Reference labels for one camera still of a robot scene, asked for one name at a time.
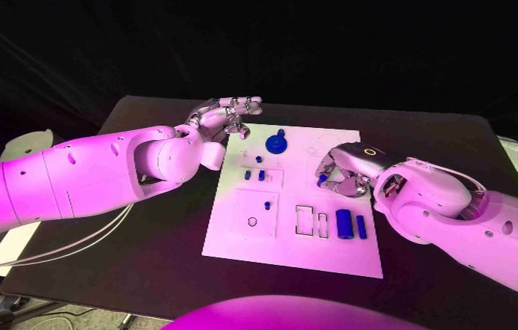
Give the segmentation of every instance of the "white board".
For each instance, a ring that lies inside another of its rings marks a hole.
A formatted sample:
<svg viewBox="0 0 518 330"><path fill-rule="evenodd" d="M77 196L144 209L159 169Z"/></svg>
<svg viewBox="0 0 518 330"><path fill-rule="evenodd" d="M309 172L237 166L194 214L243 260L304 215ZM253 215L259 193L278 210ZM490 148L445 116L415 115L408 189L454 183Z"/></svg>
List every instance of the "white board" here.
<svg viewBox="0 0 518 330"><path fill-rule="evenodd" d="M371 195L353 199L317 186L315 171L324 156L338 144L360 141L360 132L247 126L247 140L230 137L203 254L383 278ZM272 154L266 141L279 129L285 130L289 147L282 154ZM333 179L344 179L340 172ZM360 239L357 219L354 239L338 238L340 209L364 216L367 239Z"/></svg>

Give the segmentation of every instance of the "blue object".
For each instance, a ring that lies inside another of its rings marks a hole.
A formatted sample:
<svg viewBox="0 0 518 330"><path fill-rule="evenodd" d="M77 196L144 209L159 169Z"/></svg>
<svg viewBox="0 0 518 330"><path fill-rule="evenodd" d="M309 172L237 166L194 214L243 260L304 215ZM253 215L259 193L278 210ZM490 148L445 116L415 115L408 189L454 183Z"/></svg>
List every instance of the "blue object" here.
<svg viewBox="0 0 518 330"><path fill-rule="evenodd" d="M317 182L317 186L321 187L321 184L328 180L327 174L322 174L320 176L320 181Z"/></svg>
<svg viewBox="0 0 518 330"><path fill-rule="evenodd" d="M282 154L289 147L289 142L285 138L285 130L279 129L276 135L268 139L268 151L273 154Z"/></svg>
<svg viewBox="0 0 518 330"><path fill-rule="evenodd" d="M341 239L353 239L354 219L351 218L351 210L340 209L337 211L337 227L338 227L338 237Z"/></svg>
<svg viewBox="0 0 518 330"><path fill-rule="evenodd" d="M364 216L357 216L360 239L367 239Z"/></svg>

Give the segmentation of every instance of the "table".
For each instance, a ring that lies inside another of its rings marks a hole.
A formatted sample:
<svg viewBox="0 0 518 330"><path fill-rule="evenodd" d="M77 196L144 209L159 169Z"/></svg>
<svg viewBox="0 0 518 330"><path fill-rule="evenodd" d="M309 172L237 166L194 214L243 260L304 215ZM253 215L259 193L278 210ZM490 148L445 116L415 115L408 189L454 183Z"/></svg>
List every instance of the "table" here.
<svg viewBox="0 0 518 330"><path fill-rule="evenodd" d="M200 103L126 97L102 133L177 126ZM425 159L518 196L518 175L481 117L275 104L263 109L250 122L358 129L363 141L395 159ZM377 212L383 280L204 257L219 179L220 172L203 167L180 189L136 204L103 243L58 261L17 268L2 291L169 319L226 299L288 294L358 305L434 329L498 329L516 322L518 293L434 245L408 241ZM24 256L87 236L118 214L45 222Z"/></svg>

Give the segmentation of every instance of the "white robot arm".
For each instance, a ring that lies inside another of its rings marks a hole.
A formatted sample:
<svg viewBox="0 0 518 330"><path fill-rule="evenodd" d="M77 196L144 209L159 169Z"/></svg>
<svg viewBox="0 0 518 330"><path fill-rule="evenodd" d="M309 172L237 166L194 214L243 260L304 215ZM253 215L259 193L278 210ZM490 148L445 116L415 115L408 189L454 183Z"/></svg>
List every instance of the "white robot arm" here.
<svg viewBox="0 0 518 330"><path fill-rule="evenodd" d="M344 182L328 181L338 167ZM454 176L477 187L470 191ZM376 210L400 235L436 244L471 269L518 291L518 198L487 191L467 175L409 158L395 163L364 143L333 148L317 171L318 185L348 196L373 187Z"/></svg>
<svg viewBox="0 0 518 330"><path fill-rule="evenodd" d="M0 163L0 233L35 221L94 216L178 188L200 164L220 170L230 133L245 139L243 114L262 98L223 98L193 110L181 126L76 139Z"/></svg>

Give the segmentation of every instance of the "black backdrop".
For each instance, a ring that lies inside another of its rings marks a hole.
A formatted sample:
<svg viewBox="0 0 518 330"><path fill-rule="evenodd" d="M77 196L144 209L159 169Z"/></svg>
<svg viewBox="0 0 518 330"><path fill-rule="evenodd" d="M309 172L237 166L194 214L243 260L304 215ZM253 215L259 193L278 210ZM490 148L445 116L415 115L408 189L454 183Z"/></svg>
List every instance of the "black backdrop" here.
<svg viewBox="0 0 518 330"><path fill-rule="evenodd" d="M2 136L96 134L133 94L480 114L517 137L516 5L0 0Z"/></svg>

